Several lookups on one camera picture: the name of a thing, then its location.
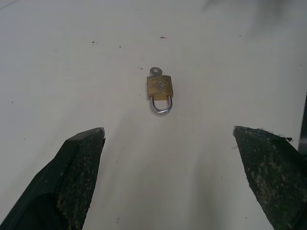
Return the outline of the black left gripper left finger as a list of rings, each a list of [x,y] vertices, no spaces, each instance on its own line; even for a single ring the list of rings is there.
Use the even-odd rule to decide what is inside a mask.
[[[92,201],[105,140],[102,127],[67,139],[34,176],[0,228],[81,230]]]

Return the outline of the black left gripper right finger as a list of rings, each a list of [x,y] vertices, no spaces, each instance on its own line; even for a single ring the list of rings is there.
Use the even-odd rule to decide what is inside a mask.
[[[249,187],[275,230],[307,228],[307,161],[287,138],[235,126]]]

